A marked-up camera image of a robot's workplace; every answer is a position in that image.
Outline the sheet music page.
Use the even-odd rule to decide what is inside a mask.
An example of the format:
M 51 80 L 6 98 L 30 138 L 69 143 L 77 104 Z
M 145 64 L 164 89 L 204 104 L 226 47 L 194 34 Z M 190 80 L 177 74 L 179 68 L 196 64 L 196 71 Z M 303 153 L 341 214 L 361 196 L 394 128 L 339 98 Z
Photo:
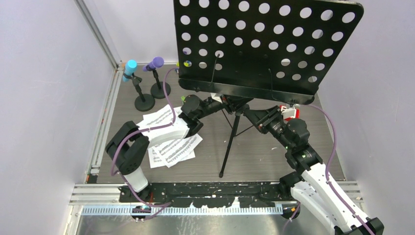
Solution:
M 163 166 L 171 167 L 171 166 L 176 164 L 176 163 L 174 163 L 173 165 L 170 165 L 170 166 L 166 165 L 162 161 L 162 159 L 159 157 L 159 154 L 157 154 L 153 148 L 148 149 L 148 155 L 149 155 L 150 168 L 157 168 L 157 167 L 163 167 Z M 190 159 L 193 159 L 195 157 L 196 156 L 195 156 L 194 151 L 191 151 L 187 156 L 182 157 L 179 160 L 179 162 L 190 160 Z
M 186 135 L 183 134 L 185 122 L 178 117 L 181 113 L 181 108 L 176 107 L 174 110 L 176 113 L 176 120 L 173 126 L 144 133 L 144 135 L 148 136 L 150 139 L 149 148 L 153 148 L 155 152 L 159 154 L 162 161 L 168 166 L 173 165 L 174 163 L 177 164 L 182 157 L 185 157 L 191 151 L 194 151 L 196 146 L 203 140 L 198 134 L 184 139 L 181 138 L 182 135 Z M 137 126 L 139 129 L 160 126 L 169 124 L 172 119 L 172 109 L 169 105 L 165 105 L 157 112 L 144 115 L 143 120 L 139 122 Z M 172 137 L 178 136 L 179 138 L 173 139 L 172 137 L 168 137 L 167 141 L 161 142 L 161 140 L 165 139 L 164 135 L 167 133 Z

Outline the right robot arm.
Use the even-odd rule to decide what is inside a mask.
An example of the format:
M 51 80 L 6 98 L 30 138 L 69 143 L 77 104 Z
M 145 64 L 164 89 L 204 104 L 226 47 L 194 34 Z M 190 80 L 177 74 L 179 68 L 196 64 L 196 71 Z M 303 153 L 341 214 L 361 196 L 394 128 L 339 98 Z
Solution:
M 285 158 L 294 172 L 279 181 L 279 194 L 286 201 L 297 200 L 332 235 L 381 235 L 384 225 L 369 217 L 331 176 L 327 165 L 309 144 L 304 120 L 286 120 L 279 106 L 250 110 L 244 116 L 262 134 L 271 134 L 286 149 Z

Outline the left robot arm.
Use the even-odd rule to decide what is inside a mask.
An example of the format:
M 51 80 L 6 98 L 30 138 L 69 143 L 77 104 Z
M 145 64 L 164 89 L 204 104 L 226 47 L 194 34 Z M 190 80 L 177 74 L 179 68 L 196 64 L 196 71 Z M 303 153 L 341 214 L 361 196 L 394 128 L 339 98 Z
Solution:
M 234 95 L 202 100 L 191 94 L 185 97 L 180 113 L 168 104 L 167 117 L 160 124 L 139 127 L 133 121 L 124 123 L 105 147 L 113 163 L 111 174 L 120 173 L 130 187 L 131 196 L 139 203 L 146 202 L 150 189 L 140 165 L 147 149 L 167 141 L 192 137 L 203 127 L 202 118 L 223 109 L 229 114 L 236 112 L 249 101 L 251 98 Z

